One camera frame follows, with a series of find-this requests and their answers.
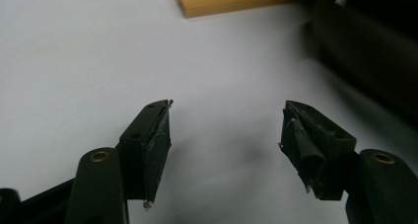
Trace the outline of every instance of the brass screw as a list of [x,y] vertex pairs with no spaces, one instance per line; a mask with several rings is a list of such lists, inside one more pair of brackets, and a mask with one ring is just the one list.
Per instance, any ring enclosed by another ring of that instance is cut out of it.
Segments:
[[381,163],[392,165],[394,164],[395,160],[385,153],[375,153],[372,155],[373,158]]
[[90,161],[97,163],[97,162],[103,162],[107,160],[110,157],[110,153],[107,151],[99,151],[95,152],[90,156]]

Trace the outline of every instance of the white table surface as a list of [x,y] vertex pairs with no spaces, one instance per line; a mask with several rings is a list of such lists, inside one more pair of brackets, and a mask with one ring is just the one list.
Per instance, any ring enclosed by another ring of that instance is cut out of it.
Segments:
[[286,100],[309,104],[418,172],[418,132],[307,50],[299,4],[185,19],[175,0],[0,0],[0,187],[27,199],[173,99],[156,203],[131,223],[347,223],[306,194],[277,146]]

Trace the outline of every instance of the dark plastic part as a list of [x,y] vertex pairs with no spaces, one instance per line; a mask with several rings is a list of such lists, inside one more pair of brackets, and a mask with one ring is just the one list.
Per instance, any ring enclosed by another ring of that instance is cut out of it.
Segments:
[[418,179],[404,161],[387,152],[363,150],[357,174],[375,223],[418,223]]
[[126,224],[128,213],[117,151],[95,149],[81,160],[65,224]]
[[21,224],[21,200],[18,193],[11,188],[0,189],[0,223]]
[[373,218],[372,210],[368,204],[359,202],[352,195],[348,196],[345,205],[348,223],[350,224],[373,224],[376,223]]
[[[417,21],[416,11],[407,13]],[[343,8],[329,0],[316,2],[313,34],[323,49],[322,59],[340,77],[418,123],[417,39],[350,7],[350,2]]]
[[155,200],[172,146],[169,122],[172,103],[164,100],[146,106],[120,136],[116,149],[129,199]]
[[64,223],[73,180],[22,202],[25,224]]
[[308,105],[287,101],[283,113],[282,152],[317,198],[340,200],[356,138]]
[[418,0],[347,0],[371,18],[418,38]]

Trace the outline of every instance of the black object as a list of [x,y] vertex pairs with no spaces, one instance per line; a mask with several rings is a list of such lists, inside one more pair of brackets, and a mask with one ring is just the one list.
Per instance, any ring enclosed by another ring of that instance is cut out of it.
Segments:
[[74,180],[65,224],[127,224],[122,181],[115,149],[100,148],[84,155]]
[[317,0],[313,34],[339,76],[418,123],[418,0]]
[[59,224],[64,219],[66,224],[128,223],[126,198],[144,199],[147,205],[155,201],[171,147],[172,103],[147,105],[121,135],[116,149],[87,153],[75,181],[25,201],[15,190],[1,188],[0,224]]
[[390,153],[355,153],[355,143],[313,107],[286,103],[280,147],[307,189],[321,200],[340,200],[346,190],[350,224],[417,223],[417,177]]

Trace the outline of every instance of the white surface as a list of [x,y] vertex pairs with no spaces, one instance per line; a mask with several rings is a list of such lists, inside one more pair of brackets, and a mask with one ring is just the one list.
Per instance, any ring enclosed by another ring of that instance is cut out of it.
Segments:
[[175,0],[0,0],[0,187],[29,198],[173,99],[156,204],[131,223],[347,223],[280,152],[286,100],[309,104],[417,173],[417,132],[316,62],[298,4],[186,20]]

